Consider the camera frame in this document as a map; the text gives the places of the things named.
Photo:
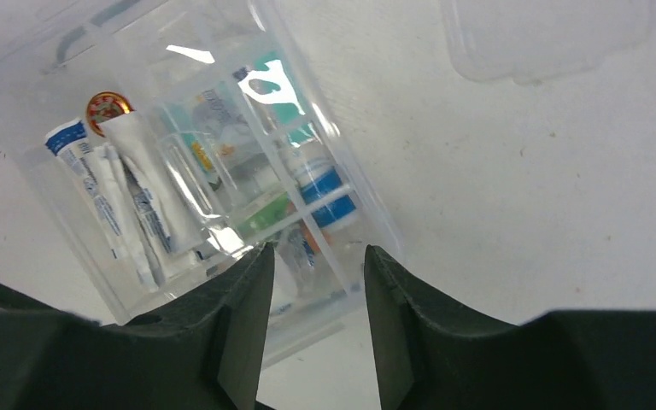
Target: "clear plastic lid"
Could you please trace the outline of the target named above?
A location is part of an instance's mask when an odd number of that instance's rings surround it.
[[[0,138],[118,323],[270,242],[274,361],[360,303],[367,244],[401,258],[270,4],[50,6],[0,56]]]
[[[519,84],[596,67],[648,34],[654,0],[442,0],[459,74]]]

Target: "white tube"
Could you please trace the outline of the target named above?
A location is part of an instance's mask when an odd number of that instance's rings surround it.
[[[139,186],[137,179],[132,174],[129,166],[122,168],[126,175],[127,191],[132,195],[133,210],[139,218],[142,231],[147,237],[149,248],[154,252],[158,270],[153,270],[157,276],[158,283],[164,283],[167,279],[190,270],[200,265],[200,260],[194,252],[186,252],[181,255],[169,254],[168,246],[162,234],[160,234],[161,223],[156,216],[155,210],[145,188]]]
[[[158,289],[157,283],[152,276],[152,269],[149,266],[142,239],[139,235],[140,228],[130,205],[132,201],[126,201],[125,195],[129,195],[129,192],[123,192],[117,182],[116,173],[121,170],[122,176],[124,175],[119,155],[112,144],[105,143],[94,148],[94,156],[97,181],[104,196],[112,205],[114,217],[122,232],[120,237],[121,245],[132,257],[132,261],[137,268],[139,282],[149,291],[156,291]],[[118,163],[118,166],[113,167],[113,163]]]
[[[155,196],[155,189],[149,183],[149,179],[139,171],[134,162],[127,157],[122,157],[122,159],[126,166],[127,186],[133,187],[134,206],[139,222],[148,237],[156,239],[166,252],[171,252],[172,245],[170,242],[172,238],[170,237],[164,211],[162,211],[160,198]]]
[[[126,176],[125,165],[120,160],[119,153],[112,144],[107,146],[107,150],[110,151],[108,152],[108,158],[112,167],[112,172],[114,173],[115,180],[120,187],[120,191],[125,197],[126,208],[129,209],[129,214],[132,217],[132,222],[137,229],[137,235],[139,236],[139,240],[144,248],[144,254],[147,257],[147,262],[149,263],[152,277],[155,279],[156,283],[163,284],[164,275],[161,271],[160,261],[157,259],[155,251],[152,249],[151,241],[148,239],[148,234],[142,227],[141,220],[138,218],[138,211],[133,206],[134,197],[132,196],[132,190],[129,186],[129,178]]]
[[[99,193],[97,179],[91,171],[87,156],[93,152],[86,139],[86,129],[81,120],[76,119],[58,126],[45,137],[46,148],[51,151],[64,166],[72,171],[74,181],[84,187],[84,192],[92,202],[91,212],[97,217],[107,243],[115,259],[124,257],[120,254],[119,237],[121,230],[114,218],[114,210],[109,201]]]
[[[133,173],[141,173],[159,199],[168,230],[171,233],[170,250],[185,251],[201,242],[196,222],[191,218],[180,194],[174,189],[159,159],[148,147],[148,133],[142,126],[138,113],[120,115],[99,125],[104,134],[117,147],[122,157],[133,163]]]

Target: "blue label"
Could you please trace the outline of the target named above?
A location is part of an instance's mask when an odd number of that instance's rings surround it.
[[[324,173],[315,179],[312,184],[301,188],[301,195],[306,204],[309,204],[318,201],[323,196],[340,188],[342,184],[343,182],[341,181],[341,177],[338,176],[338,172],[335,168],[332,168],[328,173]],[[355,211],[355,205],[351,201],[350,196],[346,195],[313,212],[313,217],[318,227],[323,228],[353,211]]]
[[[86,138],[86,129],[81,121],[72,126],[68,126],[59,130],[56,134],[51,136],[46,141],[46,148],[48,148],[54,155],[58,155],[59,151],[74,141]]]

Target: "white table surface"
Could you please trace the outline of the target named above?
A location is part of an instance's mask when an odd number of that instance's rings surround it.
[[[595,70],[520,86],[452,69],[435,0],[282,0],[280,11],[411,271],[513,323],[551,308],[656,308],[656,28]],[[2,41],[18,24],[0,21]],[[0,282],[111,319],[3,152]],[[378,408],[365,309],[345,323],[264,371],[259,399]]]

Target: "blue and white tube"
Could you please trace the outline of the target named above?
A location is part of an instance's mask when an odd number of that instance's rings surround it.
[[[62,164],[71,170],[75,182],[84,188],[84,192],[93,204],[90,209],[102,225],[114,258],[125,257],[126,252],[120,246],[122,232],[114,217],[114,210],[107,198],[99,192],[97,179],[87,160],[87,156],[91,155],[93,150],[86,138],[84,124],[81,120],[76,119],[58,126],[46,134],[45,145]]]

